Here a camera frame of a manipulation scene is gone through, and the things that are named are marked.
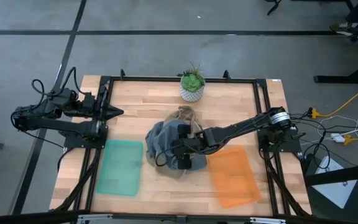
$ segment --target gray floor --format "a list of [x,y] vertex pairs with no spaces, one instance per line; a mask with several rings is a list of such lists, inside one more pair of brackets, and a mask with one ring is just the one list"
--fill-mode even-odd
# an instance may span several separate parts
[[[71,29],[79,5],[74,0],[0,0],[0,29]],[[271,6],[260,0],[88,0],[80,30],[327,30],[348,13],[342,2],[283,0],[267,17]],[[33,140],[14,130],[9,115],[16,106],[37,102],[39,95],[30,86],[33,78],[41,79],[47,90],[52,86],[67,40],[67,36],[0,36],[0,141],[5,143],[0,150],[0,215],[9,212]],[[190,62],[201,63],[208,77],[220,77],[228,69],[232,77],[282,79],[292,113],[310,106],[328,113],[358,92],[358,85],[313,82],[314,75],[348,75],[358,68],[358,43],[343,37],[78,36],[68,68],[77,66],[79,80],[85,74],[117,75],[121,68],[127,75],[172,76]],[[358,98],[338,114],[357,119]],[[353,125],[341,118],[327,124]],[[318,139],[315,129],[302,125],[300,129],[307,132],[305,139]],[[47,138],[63,144],[56,132],[49,131]],[[358,143],[327,146],[358,164]],[[44,144],[25,213],[48,209],[61,154],[61,149]]]

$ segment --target wooden tabletop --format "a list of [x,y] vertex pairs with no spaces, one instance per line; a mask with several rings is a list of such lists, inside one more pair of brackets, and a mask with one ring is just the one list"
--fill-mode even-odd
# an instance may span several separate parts
[[[81,90],[98,91],[100,76],[84,76]],[[187,103],[179,95],[179,82],[115,81],[111,104],[124,114],[108,121],[109,139],[142,141],[153,125],[163,121],[180,105],[192,106],[203,127],[227,126],[256,115],[254,92],[246,83],[206,83],[204,95],[196,103]],[[281,80],[267,80],[270,104],[287,108]],[[263,104],[263,93],[260,89]],[[144,157],[139,191],[135,197],[93,195],[92,212],[159,213],[189,215],[272,215],[269,188],[263,160],[258,155],[256,133],[250,133],[229,142],[244,146],[262,199],[256,203],[232,208],[221,208],[215,196],[208,168],[184,175],[180,180],[158,175]],[[62,160],[50,208],[56,208],[78,182],[84,149],[74,149]],[[285,183],[296,201],[311,213],[308,195],[298,159],[293,154],[281,153]],[[103,161],[103,152],[99,165]],[[84,207],[88,186],[84,187],[80,208]],[[278,209],[283,213],[280,191],[276,186]]]

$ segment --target black metal frame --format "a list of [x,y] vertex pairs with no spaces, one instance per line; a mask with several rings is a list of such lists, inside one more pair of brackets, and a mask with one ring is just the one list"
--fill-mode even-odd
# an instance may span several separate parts
[[[128,77],[128,76],[126,76],[126,74],[123,70],[121,70],[120,76],[117,76],[117,77],[102,76],[100,83],[99,83],[99,88],[101,88],[104,84],[109,85],[108,101],[110,101],[110,99],[111,99],[111,95],[112,95],[111,93],[113,91],[114,81],[179,82],[180,77]],[[224,71],[223,78],[206,78],[206,82],[207,83],[248,83],[248,84],[251,84],[253,87],[253,90],[254,90],[255,107],[256,107],[257,113],[262,113],[262,105],[260,102],[260,95],[259,95],[259,88],[261,88],[263,95],[264,95],[266,110],[268,110],[270,108],[269,93],[268,93],[268,89],[267,89],[267,82],[265,79],[231,78],[229,75],[229,72],[226,70],[226,71]],[[96,175],[98,173],[98,162],[100,159],[100,150],[101,149],[96,149],[94,159],[93,159],[93,162],[96,165],[93,166],[92,169],[90,169],[90,168],[88,168],[88,163],[89,163],[89,159],[90,159],[91,149],[85,149],[85,156],[83,158],[83,163],[81,166],[80,181],[79,181],[79,184],[73,190],[73,192],[75,191],[75,192],[79,192],[79,193],[76,195],[76,197],[73,200],[74,201],[73,211],[66,211],[67,217],[73,218],[73,213],[75,213],[75,212],[78,212],[81,214],[89,214],[90,213],[92,198],[93,198],[93,194],[94,194],[94,186],[96,184]],[[264,158],[265,158],[266,174],[267,174],[267,180],[268,180],[268,189],[269,189],[269,195],[270,195],[270,204],[272,207],[272,217],[278,218],[280,216],[285,216],[286,219],[294,218],[294,217],[290,216],[290,206],[289,206],[287,199],[288,199],[288,197],[290,197],[290,198],[292,198],[293,202],[295,200],[290,195],[290,192],[287,189],[285,189],[284,191],[281,192],[284,214],[279,214],[279,212],[278,212],[278,202],[277,202],[277,198],[276,198],[276,194],[275,194],[273,179],[275,179],[276,183],[278,180],[280,180],[281,181],[280,185],[285,188],[280,155],[278,152],[276,152],[274,154],[277,175],[272,175],[270,173],[270,171],[273,169],[273,167],[272,167],[272,163],[269,160],[269,153],[266,151],[264,152]],[[90,175],[90,182],[89,182],[89,187],[88,187],[88,192],[87,192],[87,197],[86,197],[86,202],[85,202],[85,209],[78,210],[79,205],[80,205],[80,200],[81,200],[80,198],[81,198],[81,194],[82,194],[82,188],[83,188],[83,185],[81,185],[80,182],[82,182],[82,183],[86,182],[86,179],[84,179],[83,177],[85,176],[85,172],[88,172],[88,170],[91,170],[91,175]],[[27,221],[26,218],[31,219],[31,217],[32,217],[31,215],[34,215],[33,218],[37,217],[37,218],[43,218],[43,219],[52,219],[52,217],[55,215],[56,216],[61,215],[61,216],[65,217],[65,214],[62,213],[61,210],[66,210],[66,209],[68,209],[69,206],[70,206],[69,204],[61,205],[57,208],[56,211],[49,213],[49,215],[46,215],[44,213],[39,213],[38,216],[37,216],[37,214],[30,214],[28,217],[23,216],[22,219],[20,219],[20,217],[15,217],[15,216],[0,217],[0,222],[6,222],[6,220],[9,220],[10,222],[12,222],[12,220],[15,220],[17,218],[19,220],[19,222],[25,223],[25,221]],[[294,210],[296,211],[297,215],[305,215],[304,211],[299,212],[296,208],[294,208]],[[215,222],[217,220],[221,220],[222,222],[229,222],[229,221],[243,221],[244,222],[244,221],[250,220],[252,218],[252,217],[242,217],[242,216],[216,216],[216,215],[201,216],[201,215],[161,215],[161,214],[147,214],[147,215],[125,214],[124,217],[126,217],[128,219],[146,218],[146,219],[152,219],[152,220],[176,220],[176,221],[179,220],[180,222],[183,222],[183,221],[189,222],[190,220],[191,221],[193,221],[193,220],[209,220],[209,221],[215,221]],[[123,218],[123,217],[120,217],[120,214],[114,213],[112,218]],[[304,220],[304,221],[307,219],[309,219],[309,218],[308,217],[300,218],[300,220]],[[334,221],[334,220],[328,221],[328,223],[335,223],[335,222],[336,221]]]
[[[319,1],[319,0],[292,0],[292,1]],[[345,2],[350,10],[353,4],[350,0],[326,0],[331,2]],[[330,76],[316,75],[313,77],[315,83],[342,83],[342,84],[358,84],[358,69],[348,76]]]
[[306,186],[358,180],[358,166],[305,176]]

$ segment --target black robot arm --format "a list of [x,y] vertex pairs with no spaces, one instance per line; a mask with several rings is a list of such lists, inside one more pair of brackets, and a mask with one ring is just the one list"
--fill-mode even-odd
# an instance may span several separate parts
[[[109,104],[109,92],[104,85],[99,87],[97,97],[90,92],[82,92],[85,96],[82,101],[78,100],[75,91],[68,88],[63,88],[58,93],[40,93],[46,99],[42,98],[37,105],[16,108],[11,114],[12,124],[23,132],[40,128],[57,130],[66,137],[64,146],[68,148],[103,147],[108,129],[106,121],[124,113]],[[91,120],[81,123],[58,120],[62,114]]]
[[263,142],[278,146],[302,135],[293,135],[290,116],[284,108],[271,108],[267,112],[258,114],[254,118],[232,124],[225,128],[208,128],[195,133],[193,138],[187,138],[189,128],[184,125],[178,127],[179,137],[172,142],[172,153],[178,159],[179,169],[191,167],[190,154],[212,154],[220,150],[232,138],[263,129],[266,133]]

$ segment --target shoe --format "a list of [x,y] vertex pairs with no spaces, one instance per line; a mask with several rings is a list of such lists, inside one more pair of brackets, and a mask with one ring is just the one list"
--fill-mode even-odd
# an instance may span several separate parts
[[342,22],[340,24],[334,24],[329,26],[331,31],[337,33],[337,34],[343,34],[343,35],[353,35],[356,32],[356,29],[354,28],[355,24],[351,22]]

